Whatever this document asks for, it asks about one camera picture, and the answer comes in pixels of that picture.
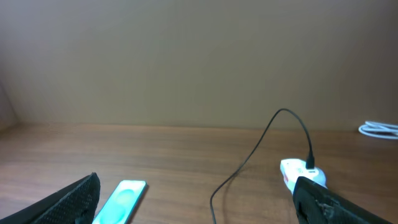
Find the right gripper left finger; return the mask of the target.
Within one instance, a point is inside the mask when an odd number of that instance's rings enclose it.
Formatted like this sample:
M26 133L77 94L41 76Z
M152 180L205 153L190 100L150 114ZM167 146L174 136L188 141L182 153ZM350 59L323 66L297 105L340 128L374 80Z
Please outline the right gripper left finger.
M95 172L33 205L1 219L1 224L92 224L100 199Z

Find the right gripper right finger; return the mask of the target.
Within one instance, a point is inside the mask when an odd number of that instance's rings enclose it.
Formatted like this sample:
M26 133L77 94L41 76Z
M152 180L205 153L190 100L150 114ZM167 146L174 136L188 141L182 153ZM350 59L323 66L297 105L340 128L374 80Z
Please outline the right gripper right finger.
M391 224L306 177L297 179L293 201L300 224Z

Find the blue Galaxy smartphone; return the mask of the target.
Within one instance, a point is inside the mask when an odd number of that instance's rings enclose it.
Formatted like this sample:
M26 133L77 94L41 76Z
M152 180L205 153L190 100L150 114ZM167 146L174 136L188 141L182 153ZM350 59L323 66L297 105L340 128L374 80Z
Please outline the blue Galaxy smartphone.
M122 180L92 224L125 224L147 187L143 180Z

